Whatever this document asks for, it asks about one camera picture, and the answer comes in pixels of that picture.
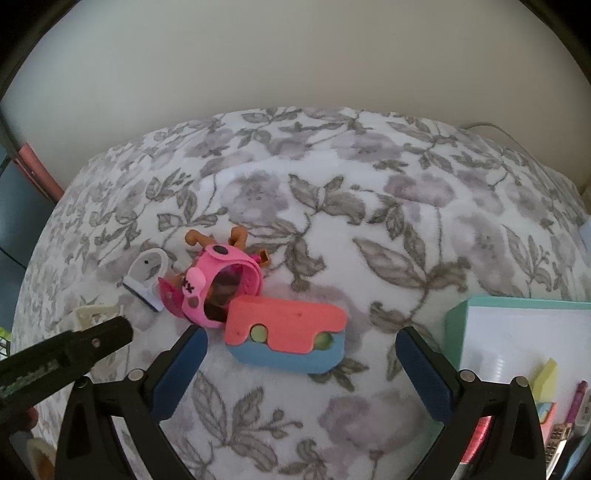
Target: cable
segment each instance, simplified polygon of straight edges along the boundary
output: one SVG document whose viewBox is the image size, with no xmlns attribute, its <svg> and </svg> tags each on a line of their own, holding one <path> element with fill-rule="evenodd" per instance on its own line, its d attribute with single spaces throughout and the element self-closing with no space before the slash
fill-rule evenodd
<svg viewBox="0 0 591 480">
<path fill-rule="evenodd" d="M 11 254 L 9 254 L 2 247 L 0 247 L 0 252 L 2 252 L 4 255 L 6 255 L 8 258 L 10 258 L 10 260 L 12 260 L 13 262 L 15 262 L 17 265 L 20 265 L 23 269 L 25 269 L 25 270 L 27 269 L 22 263 L 20 263 L 16 258 L 14 258 Z"/>
</svg>

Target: pen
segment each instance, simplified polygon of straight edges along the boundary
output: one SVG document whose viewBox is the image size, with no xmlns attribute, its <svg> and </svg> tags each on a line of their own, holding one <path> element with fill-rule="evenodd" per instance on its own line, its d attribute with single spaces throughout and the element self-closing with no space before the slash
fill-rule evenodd
<svg viewBox="0 0 591 480">
<path fill-rule="evenodd" d="M 574 423 L 575 419 L 577 418 L 577 413 L 579 413 L 579 409 L 581 408 L 581 403 L 583 402 L 583 397 L 587 391 L 587 387 L 588 383 L 584 380 L 577 387 L 577 391 L 574 394 L 573 402 L 570 405 L 570 410 L 566 416 L 565 423 Z"/>
</svg>

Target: black tool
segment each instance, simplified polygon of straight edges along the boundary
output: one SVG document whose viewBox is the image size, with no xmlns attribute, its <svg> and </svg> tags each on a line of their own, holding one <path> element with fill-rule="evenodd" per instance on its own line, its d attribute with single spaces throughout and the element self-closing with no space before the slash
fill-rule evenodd
<svg viewBox="0 0 591 480">
<path fill-rule="evenodd" d="M 412 327 L 400 330 L 396 353 L 433 419 L 439 437 L 409 480 L 449 480 L 481 417 L 492 424 L 470 472 L 474 480 L 544 480 L 544 442 L 534 398 L 525 377 L 509 385 L 457 372 Z"/>
<path fill-rule="evenodd" d="M 82 377 L 72 388 L 61 424 L 56 480 L 131 480 L 112 417 L 123 417 L 154 480 L 193 480 L 158 426 L 174 413 L 207 352 L 207 334 L 191 325 L 173 348 L 144 372 L 93 384 Z"/>
</svg>

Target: floral blanket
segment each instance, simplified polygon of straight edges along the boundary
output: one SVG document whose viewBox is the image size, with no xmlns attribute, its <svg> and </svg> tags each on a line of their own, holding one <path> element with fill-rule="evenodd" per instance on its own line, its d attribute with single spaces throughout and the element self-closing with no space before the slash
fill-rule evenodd
<svg viewBox="0 0 591 480">
<path fill-rule="evenodd" d="M 187 322 L 121 287 L 144 249 L 189 265 L 184 234 L 234 224 L 272 254 L 264 294 L 348 312 L 346 356 L 322 375 L 237 363 L 219 331 L 166 435 L 200 480 L 404 479 L 426 412 L 394 350 L 413 325 L 433 346 L 446 311 L 491 294 L 590 300 L 586 216 L 573 184 L 534 159 L 428 119 L 348 108 L 268 108 L 163 128 L 91 159 L 27 269 L 14 346 L 118 304 L 135 336 L 95 381 L 145 368 Z M 56 444 L 69 388 L 40 405 Z M 140 478 L 134 444 L 121 438 Z"/>
</svg>

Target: sticky note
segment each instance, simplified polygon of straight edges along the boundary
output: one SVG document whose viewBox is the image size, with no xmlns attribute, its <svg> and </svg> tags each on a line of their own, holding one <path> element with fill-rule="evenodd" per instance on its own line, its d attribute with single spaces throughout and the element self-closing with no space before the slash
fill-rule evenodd
<svg viewBox="0 0 591 480">
<path fill-rule="evenodd" d="M 556 382 L 558 380 L 558 364 L 550 358 L 531 386 L 536 403 L 552 402 L 556 396 Z"/>
</svg>

